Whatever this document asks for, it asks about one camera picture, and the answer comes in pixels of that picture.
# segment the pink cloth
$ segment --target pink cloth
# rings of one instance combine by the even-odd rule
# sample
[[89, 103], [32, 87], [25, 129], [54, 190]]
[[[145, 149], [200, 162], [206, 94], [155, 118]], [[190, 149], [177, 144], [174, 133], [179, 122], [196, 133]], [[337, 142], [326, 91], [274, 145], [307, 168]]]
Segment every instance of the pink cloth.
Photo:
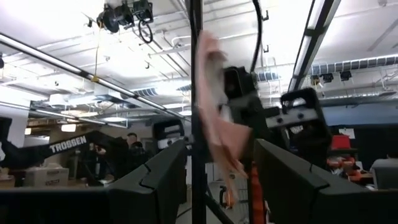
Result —
[[236, 189], [229, 179], [229, 174], [237, 172], [247, 177], [238, 160], [244, 151], [251, 129], [221, 119], [218, 112], [219, 102], [216, 102], [216, 99], [210, 94], [210, 84], [205, 75], [206, 62], [208, 60], [225, 60], [225, 58], [220, 51], [218, 40], [209, 32], [203, 31], [200, 34], [196, 60], [197, 106], [203, 123], [202, 129], [207, 138], [211, 155], [221, 169], [227, 188], [231, 189], [236, 196]]

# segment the cardboard box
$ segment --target cardboard box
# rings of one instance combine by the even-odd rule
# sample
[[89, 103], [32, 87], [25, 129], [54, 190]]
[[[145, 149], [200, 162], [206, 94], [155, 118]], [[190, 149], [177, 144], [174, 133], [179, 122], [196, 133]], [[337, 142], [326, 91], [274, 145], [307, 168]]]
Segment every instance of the cardboard box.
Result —
[[25, 187], [53, 187], [68, 185], [69, 169], [37, 167], [26, 171]]

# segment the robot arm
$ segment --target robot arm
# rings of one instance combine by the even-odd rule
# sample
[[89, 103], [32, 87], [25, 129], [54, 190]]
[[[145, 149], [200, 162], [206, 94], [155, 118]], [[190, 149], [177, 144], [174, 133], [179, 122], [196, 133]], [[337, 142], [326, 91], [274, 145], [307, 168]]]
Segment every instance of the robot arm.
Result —
[[97, 145], [99, 153], [102, 153], [103, 150], [101, 149], [109, 149], [109, 142], [113, 139], [114, 138], [99, 131], [92, 131], [51, 144], [18, 148], [13, 145], [13, 143], [3, 138], [1, 140], [1, 148], [5, 153], [5, 158], [0, 162], [0, 166], [10, 169], [26, 169], [36, 164], [43, 163], [46, 158], [56, 154], [78, 148], [88, 149], [90, 143]]

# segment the metal beam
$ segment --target metal beam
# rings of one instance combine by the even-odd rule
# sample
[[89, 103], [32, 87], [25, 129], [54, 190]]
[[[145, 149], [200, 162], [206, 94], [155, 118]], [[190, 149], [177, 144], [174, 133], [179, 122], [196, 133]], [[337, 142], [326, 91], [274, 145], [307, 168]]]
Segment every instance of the metal beam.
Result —
[[194, 143], [192, 144], [192, 224], [206, 224], [206, 186], [207, 178], [205, 171], [205, 161], [202, 158], [204, 148], [198, 142], [201, 123], [195, 104], [196, 96], [196, 49], [199, 34], [203, 28], [202, 0], [186, 0], [187, 10], [191, 26], [191, 109], [192, 109], [192, 134]]
[[13, 103], [0, 102], [0, 106], [5, 106], [5, 107], [19, 109], [19, 110], [31, 111], [31, 112], [36, 113], [36, 114], [43, 114], [43, 115], [51, 116], [51, 117], [72, 119], [72, 120], [81, 121], [81, 122], [84, 122], [84, 123], [101, 124], [101, 125], [107, 125], [107, 126], [112, 126], [112, 127], [116, 127], [116, 128], [127, 128], [126, 126], [121, 126], [121, 125], [118, 125], [118, 124], [107, 123], [107, 122], [102, 122], [102, 121], [96, 121], [96, 120], [87, 119], [87, 118], [79, 118], [77, 116], [61, 114], [61, 113], [56, 113], [56, 112], [51, 112], [51, 111], [45, 111], [45, 110], [41, 110], [41, 109], [30, 108], [28, 106], [21, 106], [21, 105], [16, 105], [16, 104], [13, 104]]
[[322, 40], [328, 30], [331, 20], [335, 16], [341, 0], [324, 0], [322, 8], [318, 8], [319, 4], [316, 4], [317, 1], [319, 0], [312, 1], [310, 12], [308, 13], [302, 41], [294, 65], [293, 77], [290, 80], [288, 91], [298, 90], [302, 86], [308, 69], [321, 46]]
[[[69, 72], [71, 74], [74, 74], [76, 76], [82, 77], [84, 79], [92, 81], [93, 78], [95, 77], [93, 74], [90, 74], [74, 65], [71, 65], [70, 63], [64, 62], [62, 60], [59, 60], [49, 54], [44, 53], [43, 51], [37, 50], [32, 46], [29, 46], [25, 43], [22, 43], [16, 39], [13, 39], [12, 37], [9, 37], [6, 34], [3, 34], [0, 32], [0, 44], [4, 44], [7, 47], [10, 47], [14, 50], [18, 50], [26, 55], [29, 55], [33, 58], [36, 58], [37, 60], [43, 61], [51, 66], [54, 66], [56, 68], [62, 69], [66, 72]], [[141, 103], [144, 103], [146, 105], [149, 105], [150, 107], [161, 110], [161, 112], [175, 116], [180, 119], [184, 119], [187, 121], [190, 121], [188, 118], [172, 111], [168, 110], [164, 106], [157, 104], [151, 100], [148, 100], [144, 97], [141, 97], [125, 88], [122, 88], [120, 86], [117, 86], [111, 82], [108, 82], [106, 80], [103, 80], [102, 78], [97, 78], [97, 81], [95, 81], [97, 84], [105, 86], [106, 88], [109, 88], [110, 90], [114, 90], [120, 94], [126, 95], [130, 98], [134, 98], [137, 101], [140, 101]]]

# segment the red object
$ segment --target red object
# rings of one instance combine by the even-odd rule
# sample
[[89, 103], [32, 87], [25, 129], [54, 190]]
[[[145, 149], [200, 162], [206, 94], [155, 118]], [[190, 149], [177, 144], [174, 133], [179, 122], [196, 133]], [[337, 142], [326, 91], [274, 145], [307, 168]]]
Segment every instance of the red object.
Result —
[[351, 149], [349, 136], [343, 134], [333, 136], [333, 139], [331, 141], [331, 149]]
[[264, 197], [262, 196], [259, 174], [257, 166], [252, 163], [251, 169], [251, 188], [252, 188], [252, 207], [253, 207], [253, 224], [266, 224], [266, 208], [264, 208]]

